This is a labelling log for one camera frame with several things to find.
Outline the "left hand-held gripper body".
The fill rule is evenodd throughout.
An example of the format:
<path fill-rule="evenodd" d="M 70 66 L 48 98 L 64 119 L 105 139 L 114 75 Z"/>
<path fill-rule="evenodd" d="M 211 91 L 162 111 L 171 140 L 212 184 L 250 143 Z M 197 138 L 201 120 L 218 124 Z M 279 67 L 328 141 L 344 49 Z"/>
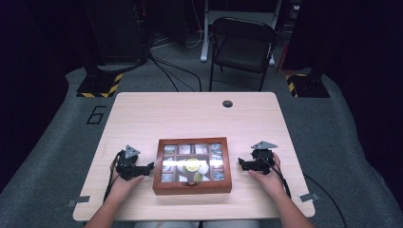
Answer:
<path fill-rule="evenodd" d="M 140 151 L 130 145 L 127 145 L 125 150 L 118 153 L 116 170 L 124 180 L 129 181 L 132 178 L 147 175 L 146 166 L 136 165 L 139 155 Z"/>

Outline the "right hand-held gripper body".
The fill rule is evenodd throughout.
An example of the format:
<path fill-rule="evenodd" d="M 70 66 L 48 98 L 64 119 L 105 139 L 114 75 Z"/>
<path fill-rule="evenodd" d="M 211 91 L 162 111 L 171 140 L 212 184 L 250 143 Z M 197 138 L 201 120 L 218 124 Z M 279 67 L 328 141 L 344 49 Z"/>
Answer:
<path fill-rule="evenodd" d="M 276 146 L 270 142 L 261 141 L 251 146 L 253 149 L 251 155 L 254 159 L 252 169 L 261 171 L 264 175 L 270 172 L 270 169 L 275 166 L 275 159 L 272 148 Z"/>

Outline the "wooden tea box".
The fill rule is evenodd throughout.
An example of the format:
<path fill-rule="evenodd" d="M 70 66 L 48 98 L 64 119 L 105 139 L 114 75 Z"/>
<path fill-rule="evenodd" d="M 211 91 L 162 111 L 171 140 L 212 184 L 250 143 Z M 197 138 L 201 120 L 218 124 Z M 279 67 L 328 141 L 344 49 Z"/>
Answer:
<path fill-rule="evenodd" d="M 214 143 L 221 145 L 221 154 L 211 153 L 210 146 Z M 179 146 L 183 144 L 191 146 L 189 154 L 179 153 Z M 208 153 L 196 154 L 196 144 L 205 144 Z M 176 153 L 165 155 L 166 145 L 175 145 Z M 212 164 L 213 155 L 222 156 L 222 164 Z M 164 157 L 175 157 L 175 161 L 163 164 Z M 157 196 L 230 193 L 232 177 L 227 139 L 218 137 L 159 140 L 152 188 Z"/>

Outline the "person's left hand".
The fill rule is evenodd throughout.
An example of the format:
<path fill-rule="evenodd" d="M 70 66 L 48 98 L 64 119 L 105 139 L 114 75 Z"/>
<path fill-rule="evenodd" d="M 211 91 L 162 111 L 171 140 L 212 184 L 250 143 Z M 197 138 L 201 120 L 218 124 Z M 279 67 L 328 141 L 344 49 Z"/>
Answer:
<path fill-rule="evenodd" d="M 144 176 L 139 176 L 130 180 L 124 180 L 119 175 L 116 168 L 113 168 L 112 183 L 107 198 L 109 200 L 125 200 L 129 196 L 133 188 L 137 186 L 143 179 Z"/>

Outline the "person's right hand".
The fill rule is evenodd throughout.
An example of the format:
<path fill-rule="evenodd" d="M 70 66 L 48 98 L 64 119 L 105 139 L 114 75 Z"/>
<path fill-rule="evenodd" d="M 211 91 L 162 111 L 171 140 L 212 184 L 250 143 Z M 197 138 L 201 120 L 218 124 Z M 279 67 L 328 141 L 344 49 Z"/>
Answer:
<path fill-rule="evenodd" d="M 278 197 L 285 197 L 287 193 L 283 186 L 282 175 L 280 172 L 280 159 L 276 153 L 273 154 L 275 166 L 269 174 L 263 175 L 259 172 L 249 170 L 248 174 L 258 181 L 266 193 L 274 200 Z"/>

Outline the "grey tape piece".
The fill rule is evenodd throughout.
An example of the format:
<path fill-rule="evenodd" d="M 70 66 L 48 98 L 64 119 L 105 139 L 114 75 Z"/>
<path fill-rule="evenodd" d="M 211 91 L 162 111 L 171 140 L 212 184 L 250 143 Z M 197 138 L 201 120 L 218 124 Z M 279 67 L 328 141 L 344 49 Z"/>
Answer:
<path fill-rule="evenodd" d="M 78 203 L 89 202 L 90 196 L 80 196 L 67 202 L 66 207 L 75 207 Z"/>
<path fill-rule="evenodd" d="M 308 193 L 308 194 L 304 194 L 304 195 L 298 195 L 298 199 L 301 202 L 305 202 L 305 201 L 315 201 L 319 199 L 319 196 L 316 193 Z"/>

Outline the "black stand base striped edge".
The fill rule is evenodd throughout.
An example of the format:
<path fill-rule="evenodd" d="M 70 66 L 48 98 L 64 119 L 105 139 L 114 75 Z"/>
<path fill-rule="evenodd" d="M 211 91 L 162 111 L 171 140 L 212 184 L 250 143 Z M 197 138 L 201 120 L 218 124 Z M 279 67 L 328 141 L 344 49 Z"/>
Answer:
<path fill-rule="evenodd" d="M 306 74 L 286 75 L 286 82 L 293 97 L 329 98 L 325 85 L 320 79 L 313 79 Z"/>
<path fill-rule="evenodd" d="M 108 98 L 116 92 L 123 75 L 117 73 L 103 73 L 97 76 L 87 75 L 77 89 L 77 97 Z"/>

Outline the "black folding chair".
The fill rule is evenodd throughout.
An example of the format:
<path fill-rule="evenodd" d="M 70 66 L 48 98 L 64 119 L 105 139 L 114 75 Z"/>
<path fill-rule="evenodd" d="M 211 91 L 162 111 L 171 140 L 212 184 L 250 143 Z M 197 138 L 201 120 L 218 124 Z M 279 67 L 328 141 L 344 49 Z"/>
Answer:
<path fill-rule="evenodd" d="M 220 17 L 212 24 L 213 52 L 210 67 L 209 90 L 212 90 L 215 66 L 257 73 L 258 91 L 262 90 L 276 32 L 267 24 L 234 17 Z"/>

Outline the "dark curtain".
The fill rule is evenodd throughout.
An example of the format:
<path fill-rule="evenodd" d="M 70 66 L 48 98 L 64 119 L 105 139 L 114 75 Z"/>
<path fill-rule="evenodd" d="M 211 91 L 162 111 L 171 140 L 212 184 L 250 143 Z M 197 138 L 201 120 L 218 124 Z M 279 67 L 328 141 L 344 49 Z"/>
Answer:
<path fill-rule="evenodd" d="M 0 0 L 0 192 L 63 103 L 78 67 L 67 29 L 75 1 Z"/>
<path fill-rule="evenodd" d="M 338 85 L 366 160 L 403 209 L 403 0 L 302 0 L 286 66 Z"/>

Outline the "black equipment cabinet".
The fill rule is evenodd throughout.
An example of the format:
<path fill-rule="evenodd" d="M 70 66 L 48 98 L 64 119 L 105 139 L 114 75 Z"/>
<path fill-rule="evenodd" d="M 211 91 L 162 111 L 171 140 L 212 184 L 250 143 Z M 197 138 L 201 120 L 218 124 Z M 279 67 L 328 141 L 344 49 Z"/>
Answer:
<path fill-rule="evenodd" d="M 104 62 L 142 65 L 148 48 L 139 0 L 86 0 L 85 4 Z"/>

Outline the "white desk frame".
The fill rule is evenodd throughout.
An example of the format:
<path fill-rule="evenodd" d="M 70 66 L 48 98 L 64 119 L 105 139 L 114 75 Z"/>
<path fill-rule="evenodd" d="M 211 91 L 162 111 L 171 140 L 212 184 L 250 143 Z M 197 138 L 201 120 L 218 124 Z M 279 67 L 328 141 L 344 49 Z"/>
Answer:
<path fill-rule="evenodd" d="M 208 60 L 209 26 L 215 20 L 223 16 L 236 17 L 244 20 L 254 20 L 266 23 L 272 29 L 275 29 L 279 17 L 281 3 L 282 0 L 276 0 L 276 8 L 273 12 L 256 12 L 256 11 L 210 10 L 209 0 L 204 0 L 203 34 L 202 34 L 202 48 L 200 57 L 201 62 L 206 63 Z"/>

